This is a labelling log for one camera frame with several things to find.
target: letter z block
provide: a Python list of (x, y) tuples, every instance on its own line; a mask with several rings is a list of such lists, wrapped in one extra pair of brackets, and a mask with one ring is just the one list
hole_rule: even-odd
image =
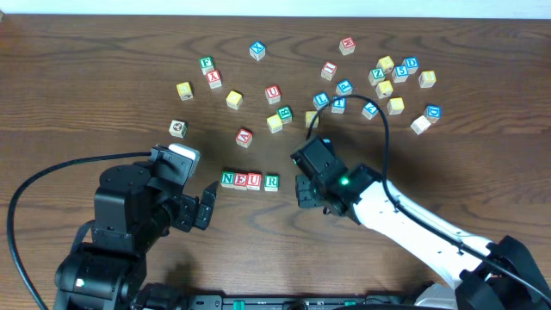
[(390, 115), (398, 115), (404, 110), (404, 100), (400, 97), (392, 98), (387, 104), (388, 113)]
[(325, 92), (322, 92), (313, 97), (313, 106), (317, 110), (320, 110), (321, 108), (326, 106), (329, 101), (329, 96)]
[(264, 181), (265, 191), (277, 191), (279, 189), (279, 176), (266, 176)]
[(373, 103), (368, 103), (363, 107), (362, 115), (365, 116), (368, 120), (372, 120), (377, 113), (379, 113), (379, 110), (373, 105)]
[(201, 71), (203, 71), (203, 75), (214, 71), (214, 61), (213, 58), (210, 56), (199, 59), (199, 65), (201, 65)]
[(354, 49), (356, 49), (356, 43), (352, 37), (342, 39), (341, 43), (338, 45), (338, 49), (343, 55), (352, 54)]
[(268, 128), (272, 133), (277, 133), (283, 129), (283, 122), (282, 119), (279, 118), (279, 115), (269, 117), (266, 119), (266, 122), (268, 122)]
[(282, 93), (279, 91), (277, 85), (270, 86), (266, 89), (266, 99), (268, 99), (269, 104), (278, 103), (282, 100)]
[(293, 111), (291, 111), (289, 106), (279, 108), (277, 110), (277, 114), (279, 115), (279, 118), (282, 119), (283, 124), (288, 124), (293, 121)]
[(239, 130), (238, 135), (235, 137), (235, 142), (244, 148), (248, 148), (252, 142), (252, 133), (244, 129)]
[(407, 68), (403, 65), (396, 65), (393, 70), (393, 81), (395, 83), (405, 82), (408, 75), (409, 73), (407, 73)]
[(251, 48), (249, 48), (249, 54), (252, 58), (259, 61), (266, 55), (266, 46), (262, 44), (260, 41), (256, 41), (252, 43)]
[(176, 89), (178, 90), (178, 95), (180, 95), (180, 99), (182, 99), (182, 101), (193, 98), (193, 92), (191, 91), (189, 82), (176, 85)]
[(379, 68), (373, 69), (369, 72), (368, 79), (371, 86), (375, 86), (385, 80), (385, 72)]
[(235, 90), (230, 91), (230, 94), (226, 98), (227, 106), (232, 109), (239, 109), (241, 103), (243, 103), (243, 95)]
[(247, 190), (247, 175), (236, 173), (233, 180), (233, 187), (235, 189)]
[(394, 62), (390, 56), (385, 56), (379, 59), (379, 62), (377, 62), (377, 68), (382, 69), (385, 74), (390, 73), (394, 68)]
[(173, 137), (183, 138), (188, 131), (188, 125), (185, 121), (172, 121), (169, 127), (169, 133)]
[(377, 96), (379, 99), (389, 97), (393, 94), (394, 88), (393, 85), (390, 84), (390, 81), (383, 81), (377, 84), (377, 87), (375, 88), (375, 92), (377, 93)]
[(260, 190), (262, 184), (262, 175), (249, 173), (247, 175), (247, 189)]
[(436, 75), (433, 71), (421, 72), (421, 75), (419, 76), (419, 86), (421, 86), (421, 88), (432, 87), (434, 83), (436, 83)]
[(220, 72), (218, 70), (211, 71), (207, 73), (208, 85), (211, 89), (218, 88), (222, 86), (222, 78), (220, 77)]
[(329, 61), (327, 61), (324, 67), (321, 68), (321, 77), (328, 81), (333, 79), (335, 73), (337, 73), (337, 65), (330, 63)]
[(442, 115), (442, 109), (436, 105), (430, 104), (424, 111), (424, 117), (430, 121), (431, 124), (436, 123), (440, 120)]
[(235, 177), (235, 173), (230, 171), (224, 171), (222, 172), (222, 178), (220, 179), (220, 185), (225, 188), (233, 188), (233, 179)]

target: yellow block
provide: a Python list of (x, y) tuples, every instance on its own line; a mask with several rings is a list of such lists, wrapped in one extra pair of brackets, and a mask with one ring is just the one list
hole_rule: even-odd
[(180, 98), (182, 100), (193, 98), (193, 93), (191, 92), (191, 86), (189, 86), (189, 82), (184, 82), (176, 85), (176, 89), (178, 90), (178, 95), (180, 95)]
[(385, 72), (385, 74), (387, 74), (393, 70), (394, 62), (390, 58), (390, 56), (385, 56), (379, 59), (379, 62), (377, 62), (377, 68), (381, 68)]
[[(310, 123), (312, 123), (313, 117), (316, 115), (316, 111), (307, 111), (306, 112), (306, 128), (310, 127)], [(316, 119), (316, 121), (313, 123), (313, 128), (316, 128), (319, 124), (319, 116)]]
[(243, 96), (239, 94), (237, 91), (230, 91), (230, 94), (226, 98), (226, 102), (228, 105), (234, 105), (238, 106), (241, 103), (241, 100), (243, 99)]

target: wood grain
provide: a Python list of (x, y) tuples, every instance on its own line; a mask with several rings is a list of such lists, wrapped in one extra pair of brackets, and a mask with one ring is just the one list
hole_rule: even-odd
[[(342, 56), (339, 39), (356, 51)], [(261, 40), (260, 62), (248, 46)], [(375, 98), (368, 69), (379, 57), (417, 56), (438, 82), (395, 84), (406, 109), (390, 118), (391, 179), (414, 201), (468, 231), (524, 242), (551, 280), (551, 25), (539, 21), (317, 19), (175, 16), (7, 15), (0, 25), (0, 222), (16, 187), (36, 171), (100, 154), (145, 151), (182, 142), (201, 152), (186, 193), (198, 195), (222, 167), (278, 172), (278, 193), (220, 188), (205, 231), (173, 232), (148, 255), (148, 282), (221, 290), (230, 295), (364, 294), (402, 291), (437, 280), (415, 257), (376, 232), (302, 211), (294, 198), (298, 172), (289, 154), (304, 139), (313, 95), (334, 93), (348, 78)], [(223, 87), (210, 90), (198, 59), (212, 55)], [(338, 65), (323, 80), (326, 60)], [(181, 102), (176, 84), (195, 98)], [(269, 106), (265, 87), (278, 84), (282, 103)], [(229, 109), (230, 90), (245, 94)], [(428, 103), (443, 118), (416, 136), (409, 128)], [(288, 104), (294, 121), (271, 134), (266, 118)], [(348, 163), (381, 168), (383, 128), (351, 102), (327, 113), (318, 133), (333, 139)], [(170, 121), (189, 122), (184, 140)], [(249, 149), (234, 136), (255, 136)], [(97, 178), (108, 167), (87, 164), (34, 184), (16, 213), (23, 262), (48, 305), (53, 275), (78, 226), (93, 217)], [(0, 306), (35, 308), (0, 231)]]

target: wooden toy block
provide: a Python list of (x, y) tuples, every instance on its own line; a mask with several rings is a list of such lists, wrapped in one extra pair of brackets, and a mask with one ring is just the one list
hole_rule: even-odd
[(247, 175), (244, 173), (236, 173), (233, 178), (233, 187), (235, 189), (247, 190)]
[(316, 107), (317, 110), (320, 110), (327, 105), (329, 101), (329, 96), (325, 92), (322, 92), (313, 97), (313, 106)]
[(352, 54), (356, 48), (356, 43), (352, 37), (342, 39), (341, 43), (338, 45), (338, 49), (341, 50), (343, 55)]
[(244, 129), (239, 130), (235, 142), (244, 148), (248, 148), (252, 142), (252, 133)]
[(433, 71), (421, 72), (421, 75), (419, 76), (419, 86), (421, 86), (421, 88), (432, 87), (434, 83), (436, 83), (436, 75)]
[(288, 124), (293, 121), (293, 111), (291, 111), (289, 106), (279, 108), (277, 110), (277, 114), (279, 115), (279, 118), (282, 119), (283, 124)]
[(331, 105), (331, 112), (342, 114), (342, 113), (344, 113), (345, 109), (346, 109), (346, 98), (337, 99), (337, 97), (333, 97), (333, 104)]
[(185, 121), (172, 121), (169, 127), (169, 133), (173, 137), (183, 138), (188, 131), (188, 124)]
[(404, 100), (400, 97), (392, 98), (387, 104), (388, 113), (390, 115), (398, 115), (404, 110)]
[(218, 70), (207, 73), (207, 80), (211, 89), (222, 86), (222, 78), (220, 77)]
[(369, 72), (368, 79), (371, 86), (375, 86), (385, 80), (385, 72), (379, 68), (373, 69)]
[(283, 129), (283, 122), (282, 119), (279, 118), (279, 115), (273, 115), (266, 119), (266, 121), (268, 122), (269, 130), (272, 133), (277, 133), (278, 131)]
[(266, 176), (264, 180), (265, 191), (277, 191), (279, 189), (279, 176)]
[(191, 91), (189, 82), (176, 85), (176, 89), (178, 90), (178, 95), (180, 95), (180, 99), (182, 99), (182, 101), (193, 98), (193, 92)]
[(343, 80), (339, 84), (337, 84), (336, 92), (339, 96), (350, 95), (353, 89), (354, 86), (349, 80)]
[(440, 120), (440, 116), (442, 115), (442, 109), (436, 105), (430, 104), (425, 110), (424, 110), (424, 117), (430, 121), (431, 124), (436, 123), (438, 120)]
[(251, 48), (249, 49), (249, 53), (251, 54), (251, 57), (259, 61), (266, 55), (266, 46), (262, 44), (260, 41), (256, 41), (252, 43)]
[(393, 70), (393, 81), (395, 83), (402, 83), (407, 80), (407, 68), (404, 65), (396, 65)]
[[(306, 128), (309, 128), (310, 127), (310, 124), (312, 123), (312, 119), (314, 118), (314, 116), (316, 116), (316, 111), (307, 111), (306, 112)], [(316, 118), (316, 121), (313, 123), (313, 126), (312, 128), (316, 128), (318, 127), (318, 124), (319, 124), (319, 116)]]
[(239, 109), (241, 103), (243, 103), (243, 95), (239, 94), (237, 91), (232, 90), (226, 98), (227, 106), (232, 109)]
[(213, 61), (213, 58), (210, 56), (199, 59), (199, 65), (201, 65), (201, 70), (203, 71), (203, 75), (211, 71), (214, 71), (214, 61)]
[(266, 99), (268, 99), (269, 104), (278, 103), (282, 100), (282, 93), (279, 91), (277, 85), (270, 86), (266, 89)]
[(379, 110), (373, 105), (373, 103), (368, 103), (363, 107), (362, 115), (365, 116), (368, 120), (372, 120), (377, 113), (379, 113)]
[(377, 93), (377, 96), (379, 99), (389, 97), (393, 94), (394, 88), (393, 85), (390, 84), (390, 81), (383, 81), (377, 84), (377, 87), (375, 88), (375, 92)]
[(415, 57), (408, 57), (404, 59), (404, 62), (402, 62), (402, 65), (406, 66), (408, 74), (413, 74), (417, 72), (417, 69), (419, 68), (419, 63), (417, 61), (417, 58)]
[(260, 190), (262, 175), (257, 173), (247, 174), (247, 189)]
[(377, 68), (382, 69), (385, 74), (390, 73), (394, 68), (394, 62), (390, 56), (385, 56), (377, 62)]
[(426, 119), (423, 115), (419, 116), (415, 121), (412, 123), (412, 129), (417, 134), (420, 135), (425, 130), (427, 130), (430, 127), (430, 121)]
[(233, 179), (235, 177), (235, 173), (230, 171), (223, 171), (222, 172), (222, 178), (220, 179), (220, 185), (225, 188), (233, 188)]
[(321, 77), (328, 81), (333, 79), (335, 73), (337, 73), (337, 65), (330, 63), (329, 61), (327, 61), (324, 67), (321, 68)]

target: black cable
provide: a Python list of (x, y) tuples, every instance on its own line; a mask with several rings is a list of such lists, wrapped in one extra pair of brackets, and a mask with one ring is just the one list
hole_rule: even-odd
[(547, 294), (543, 293), (539, 288), (537, 288), (536, 286), (534, 286), (531, 283), (527, 282), (526, 280), (524, 280), (520, 276), (515, 275), (513, 272), (508, 271), (505, 267), (501, 266), (499, 263), (493, 262), (490, 258), (488, 258), (485, 255), (479, 253), (478, 251), (471, 248), (470, 246), (465, 245), (461, 241), (458, 241), (455, 238), (450, 237), (445, 232), (441, 232), (437, 228), (431, 226), (430, 224), (425, 223), (424, 221), (418, 219), (415, 215), (413, 215), (409, 211), (407, 211), (399, 203), (399, 201), (396, 200), (396, 198), (394, 198), (392, 196), (392, 194), (390, 194), (390, 190), (388, 189), (388, 185), (387, 185), (388, 154), (389, 154), (389, 145), (390, 145), (390, 129), (389, 129), (387, 117), (385, 116), (384, 111), (381, 109), (381, 107), (379, 107), (379, 105), (376, 102), (374, 102), (370, 98), (367, 98), (365, 96), (360, 96), (360, 95), (347, 95), (347, 96), (335, 97), (333, 100), (330, 100), (330, 102), (327, 103), (325, 106), (323, 106), (320, 110), (318, 110), (318, 112), (312, 118), (312, 122), (310, 123), (310, 127), (308, 128), (308, 132), (306, 134), (306, 140), (308, 140), (310, 138), (310, 135), (312, 134), (313, 124), (316, 121), (316, 119), (319, 117), (321, 112), (323, 112), (327, 107), (329, 107), (335, 100), (339, 100), (339, 99), (342, 99), (342, 98), (363, 99), (367, 103), (373, 104), (377, 108), (377, 111), (379, 111), (379, 114), (381, 115), (383, 125), (385, 126), (385, 151), (384, 151), (384, 154), (383, 154), (382, 173), (381, 173), (382, 187), (385, 190), (385, 194), (387, 195), (388, 200), (394, 205), (394, 208), (396, 210), (403, 213), (406, 217), (408, 217), (410, 220), (412, 220), (413, 222), (415, 222), (416, 224), (418, 224), (422, 228), (426, 229), (427, 231), (429, 231), (431, 233), (434, 233), (436, 236), (440, 237), (444, 241), (449, 242), (453, 246), (456, 246), (457, 249), (459, 250), (459, 252), (464, 251), (464, 252), (478, 258), (480, 261), (484, 262), (485, 264), (490, 266), (495, 271), (500, 272), (502, 274), (505, 274), (505, 275), (509, 276), (511, 279), (518, 282), (519, 284), (523, 285), (524, 287), (533, 290), (538, 295), (540, 295), (549, 304), (549, 306), (551, 306), (551, 298), (549, 296), (547, 296)]
[(27, 286), (28, 291), (33, 296), (34, 301), (36, 301), (36, 304), (41, 310), (47, 310), (48, 307), (46, 306), (46, 304), (38, 294), (38, 291), (34, 287), (33, 282), (28, 277), (27, 271), (25, 270), (25, 267), (23, 267), (23, 262), (21, 261), (21, 257), (19, 256), (19, 251), (17, 251), (17, 245), (15, 244), (15, 232), (14, 232), (15, 207), (17, 206), (17, 201), (19, 200), (19, 197), (21, 197), (21, 195), (23, 194), (23, 191), (34, 181), (45, 176), (46, 174), (74, 165), (74, 164), (84, 164), (84, 163), (91, 163), (91, 162), (110, 160), (110, 159), (132, 158), (132, 157), (141, 157), (141, 156), (150, 156), (150, 155), (151, 155), (150, 152), (132, 152), (132, 153), (126, 153), (126, 154), (114, 154), (114, 155), (96, 156), (91, 158), (73, 159), (61, 164), (56, 164), (50, 168), (46, 168), (42, 170), (41, 172), (27, 179), (27, 181), (23, 182), (23, 184), (19, 186), (17, 191), (11, 197), (11, 201), (9, 202), (9, 207), (8, 207), (8, 220), (7, 220), (7, 227), (8, 227), (7, 238), (8, 238), (9, 253), (11, 254), (11, 257), (14, 260), (14, 264), (17, 268), (17, 271), (19, 271), (19, 275), (23, 279), (23, 282)]

